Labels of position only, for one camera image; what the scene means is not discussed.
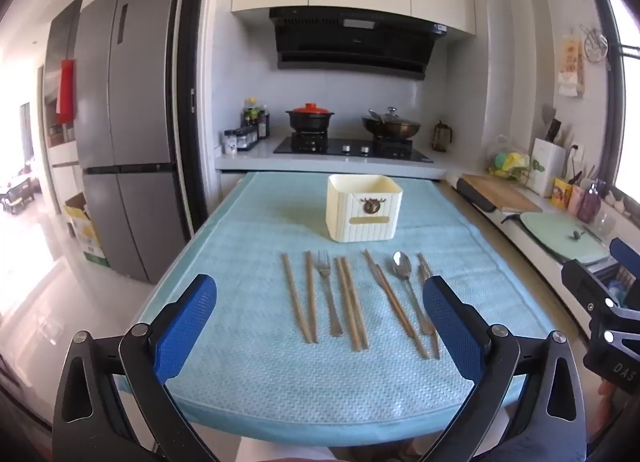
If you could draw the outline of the cream utensil holder box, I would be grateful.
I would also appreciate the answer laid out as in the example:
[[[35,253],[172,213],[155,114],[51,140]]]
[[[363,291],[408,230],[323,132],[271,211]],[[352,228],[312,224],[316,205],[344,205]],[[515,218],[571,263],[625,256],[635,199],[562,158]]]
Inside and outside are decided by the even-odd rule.
[[[404,190],[383,175],[328,177],[326,226],[340,243],[393,239]]]

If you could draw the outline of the silver fork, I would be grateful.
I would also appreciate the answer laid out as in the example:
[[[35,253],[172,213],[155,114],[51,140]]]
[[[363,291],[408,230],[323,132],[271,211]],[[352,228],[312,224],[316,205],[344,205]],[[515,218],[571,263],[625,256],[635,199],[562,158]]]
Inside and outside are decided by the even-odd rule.
[[[326,291],[326,301],[328,302],[330,319],[330,334],[334,336],[334,338],[339,338],[343,335],[343,329],[340,323],[340,318],[338,318],[337,315],[337,309],[331,288],[331,264],[328,252],[320,251],[318,253],[317,269],[323,280],[324,290]]]

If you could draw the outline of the purple soap bottle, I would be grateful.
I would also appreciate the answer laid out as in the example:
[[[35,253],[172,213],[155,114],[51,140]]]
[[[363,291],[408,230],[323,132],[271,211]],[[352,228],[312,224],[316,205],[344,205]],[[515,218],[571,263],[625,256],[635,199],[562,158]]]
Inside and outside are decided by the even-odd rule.
[[[580,202],[580,207],[578,208],[577,218],[584,224],[591,224],[600,211],[600,190],[601,182],[599,179],[595,179],[591,182],[589,188],[585,190],[585,193],[582,196],[582,202]]]

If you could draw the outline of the black gas stove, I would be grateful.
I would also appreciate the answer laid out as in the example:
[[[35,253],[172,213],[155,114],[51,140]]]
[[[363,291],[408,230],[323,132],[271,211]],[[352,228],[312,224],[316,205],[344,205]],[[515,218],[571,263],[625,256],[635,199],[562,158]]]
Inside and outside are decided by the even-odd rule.
[[[274,150],[279,154],[322,154],[349,158],[375,158],[432,164],[433,160],[413,148],[411,140],[330,138],[327,133],[292,133]]]

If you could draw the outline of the grey steel refrigerator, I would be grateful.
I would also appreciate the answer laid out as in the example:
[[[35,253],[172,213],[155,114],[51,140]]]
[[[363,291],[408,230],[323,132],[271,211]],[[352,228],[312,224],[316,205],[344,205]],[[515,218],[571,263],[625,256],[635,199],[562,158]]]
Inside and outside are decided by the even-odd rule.
[[[186,245],[171,108],[177,0],[94,0],[75,45],[75,136],[108,266],[156,283]]]

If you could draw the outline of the black pot with red lid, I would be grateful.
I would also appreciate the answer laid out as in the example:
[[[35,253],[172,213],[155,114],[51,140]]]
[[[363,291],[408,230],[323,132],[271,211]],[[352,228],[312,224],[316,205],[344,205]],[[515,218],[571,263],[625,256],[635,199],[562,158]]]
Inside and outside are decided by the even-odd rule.
[[[286,111],[290,126],[296,133],[325,133],[334,113],[316,104],[305,104]]]

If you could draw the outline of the cardboard box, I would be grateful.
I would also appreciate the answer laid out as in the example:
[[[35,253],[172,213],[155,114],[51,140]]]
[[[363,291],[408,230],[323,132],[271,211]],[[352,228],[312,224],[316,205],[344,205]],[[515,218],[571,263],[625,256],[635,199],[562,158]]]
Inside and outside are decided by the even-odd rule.
[[[64,204],[64,212],[70,219],[86,260],[104,267],[110,266],[89,216],[85,195],[80,192],[68,199]]]

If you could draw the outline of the light blue woven table mat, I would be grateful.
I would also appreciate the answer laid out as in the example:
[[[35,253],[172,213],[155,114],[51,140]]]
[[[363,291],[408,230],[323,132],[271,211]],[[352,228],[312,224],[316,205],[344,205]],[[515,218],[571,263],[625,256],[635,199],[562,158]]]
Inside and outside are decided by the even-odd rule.
[[[473,224],[428,180],[400,182],[392,240],[337,243],[328,178],[246,175],[142,310],[152,320],[198,274],[218,300],[168,387],[192,421],[270,442],[367,445],[441,430],[471,390],[448,352],[422,357],[372,265],[424,257],[490,323],[543,338],[547,313]]]

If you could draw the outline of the white knife block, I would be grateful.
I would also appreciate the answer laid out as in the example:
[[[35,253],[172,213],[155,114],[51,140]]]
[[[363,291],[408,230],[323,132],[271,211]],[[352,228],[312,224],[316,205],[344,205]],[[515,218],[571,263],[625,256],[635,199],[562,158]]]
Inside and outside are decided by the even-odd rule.
[[[566,150],[543,139],[536,138],[530,157],[527,188],[538,196],[550,198],[555,178],[560,177]]]

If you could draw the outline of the sauce bottles group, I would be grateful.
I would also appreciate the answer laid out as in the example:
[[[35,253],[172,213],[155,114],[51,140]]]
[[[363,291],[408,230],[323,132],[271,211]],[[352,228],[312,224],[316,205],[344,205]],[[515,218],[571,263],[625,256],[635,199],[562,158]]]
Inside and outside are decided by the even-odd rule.
[[[270,136],[270,112],[265,104],[260,104],[255,97],[244,101],[242,121],[245,126],[254,126],[259,139]]]

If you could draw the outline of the silver spoon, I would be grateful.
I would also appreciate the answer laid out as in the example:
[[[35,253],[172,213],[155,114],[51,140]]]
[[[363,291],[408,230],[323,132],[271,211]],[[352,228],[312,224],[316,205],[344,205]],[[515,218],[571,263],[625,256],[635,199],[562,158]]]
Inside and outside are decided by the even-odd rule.
[[[409,256],[401,251],[393,252],[392,256],[393,270],[396,276],[405,283],[407,292],[409,294],[409,300],[413,307],[416,318],[418,318],[420,330],[424,335],[433,336],[435,328],[431,324],[431,321],[426,318],[424,311],[422,310],[418,298],[416,297],[416,291],[413,289],[411,283],[411,263]]]

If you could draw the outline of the bag of colourful sponges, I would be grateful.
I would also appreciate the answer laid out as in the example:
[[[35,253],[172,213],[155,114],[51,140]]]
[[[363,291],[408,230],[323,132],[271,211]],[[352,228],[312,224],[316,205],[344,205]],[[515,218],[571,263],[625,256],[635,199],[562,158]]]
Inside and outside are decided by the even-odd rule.
[[[487,149],[491,176],[524,185],[529,178],[530,157],[507,136],[500,135]]]

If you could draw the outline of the red hanging cloth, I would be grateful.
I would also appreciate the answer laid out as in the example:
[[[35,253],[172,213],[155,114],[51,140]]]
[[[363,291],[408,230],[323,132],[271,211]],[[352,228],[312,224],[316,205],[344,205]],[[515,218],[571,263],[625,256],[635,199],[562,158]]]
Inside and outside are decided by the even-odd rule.
[[[74,120],[74,71],[74,59],[61,61],[58,100],[56,100],[56,122],[58,125],[70,124]]]

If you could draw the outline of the glass french press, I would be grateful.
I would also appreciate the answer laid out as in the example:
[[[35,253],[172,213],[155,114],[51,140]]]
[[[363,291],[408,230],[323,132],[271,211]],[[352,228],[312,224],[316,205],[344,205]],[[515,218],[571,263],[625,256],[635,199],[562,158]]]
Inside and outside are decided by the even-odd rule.
[[[446,152],[452,141],[452,128],[442,121],[434,126],[432,149],[437,152]]]

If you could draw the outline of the black range hood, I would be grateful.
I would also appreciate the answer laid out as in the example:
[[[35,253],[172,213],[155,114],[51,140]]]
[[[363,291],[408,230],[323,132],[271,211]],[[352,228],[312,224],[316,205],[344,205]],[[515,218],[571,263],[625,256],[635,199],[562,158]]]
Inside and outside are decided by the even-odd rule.
[[[425,78],[448,28],[392,12],[329,6],[269,9],[278,67],[389,73]]]

